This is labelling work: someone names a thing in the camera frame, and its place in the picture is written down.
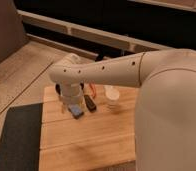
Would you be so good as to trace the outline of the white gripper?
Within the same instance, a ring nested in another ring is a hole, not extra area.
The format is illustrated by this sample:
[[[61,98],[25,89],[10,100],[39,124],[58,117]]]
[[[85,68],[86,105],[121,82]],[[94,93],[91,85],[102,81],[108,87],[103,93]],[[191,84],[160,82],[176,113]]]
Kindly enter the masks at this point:
[[[60,100],[67,110],[82,113],[83,92],[79,83],[61,84]]]

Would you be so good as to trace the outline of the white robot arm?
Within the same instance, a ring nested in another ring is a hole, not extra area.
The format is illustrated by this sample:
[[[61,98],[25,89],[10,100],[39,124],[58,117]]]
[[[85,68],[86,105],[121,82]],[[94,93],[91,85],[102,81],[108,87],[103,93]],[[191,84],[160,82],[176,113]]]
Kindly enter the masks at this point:
[[[137,171],[196,171],[196,51],[167,49],[82,64],[68,54],[50,79],[65,103],[80,100],[82,83],[137,87]]]

